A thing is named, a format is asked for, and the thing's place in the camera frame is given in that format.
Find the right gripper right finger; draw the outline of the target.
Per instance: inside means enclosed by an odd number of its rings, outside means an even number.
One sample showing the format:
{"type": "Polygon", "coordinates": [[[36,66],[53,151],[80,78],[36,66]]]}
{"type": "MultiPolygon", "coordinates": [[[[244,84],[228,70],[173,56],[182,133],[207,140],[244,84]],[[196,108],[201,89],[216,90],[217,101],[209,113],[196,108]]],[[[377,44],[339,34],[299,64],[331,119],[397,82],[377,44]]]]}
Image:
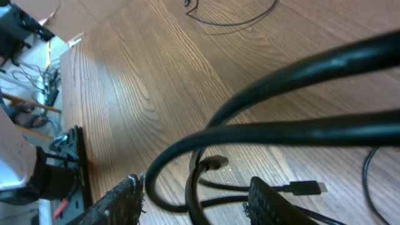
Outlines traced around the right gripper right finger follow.
{"type": "Polygon", "coordinates": [[[312,225],[316,222],[259,177],[252,177],[244,212],[251,224],[312,225]]]}

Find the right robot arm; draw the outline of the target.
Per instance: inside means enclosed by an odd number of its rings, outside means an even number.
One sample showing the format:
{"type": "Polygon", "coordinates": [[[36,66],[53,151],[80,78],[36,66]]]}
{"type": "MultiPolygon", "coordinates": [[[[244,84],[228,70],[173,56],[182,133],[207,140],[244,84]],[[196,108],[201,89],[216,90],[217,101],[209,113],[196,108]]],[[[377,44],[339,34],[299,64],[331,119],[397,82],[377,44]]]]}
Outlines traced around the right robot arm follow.
{"type": "MultiPolygon", "coordinates": [[[[69,196],[83,177],[74,169],[47,164],[50,154],[27,142],[1,111],[1,201],[8,204],[28,204],[38,199],[61,199],[69,196]]],[[[197,185],[202,173],[228,164],[223,156],[211,156],[201,161],[189,175],[184,205],[165,206],[174,213],[188,213],[193,224],[208,224],[203,209],[220,204],[243,202],[252,224],[315,224],[321,215],[292,205],[281,192],[320,194],[316,181],[291,182],[271,187],[253,177],[246,196],[228,196],[199,201],[197,185]]],[[[142,212],[143,193],[149,191],[146,177],[128,176],[95,205],[75,217],[71,224],[138,224],[142,212]]]]}

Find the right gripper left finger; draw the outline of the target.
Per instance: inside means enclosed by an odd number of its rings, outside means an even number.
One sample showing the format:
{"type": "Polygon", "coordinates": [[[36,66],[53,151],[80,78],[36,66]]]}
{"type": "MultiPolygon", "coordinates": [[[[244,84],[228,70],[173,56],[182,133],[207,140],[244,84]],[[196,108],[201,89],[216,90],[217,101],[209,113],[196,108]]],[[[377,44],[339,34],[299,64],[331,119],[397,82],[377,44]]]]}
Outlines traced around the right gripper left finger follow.
{"type": "Polygon", "coordinates": [[[143,175],[129,175],[68,225],[138,225],[143,187],[143,175]]]}

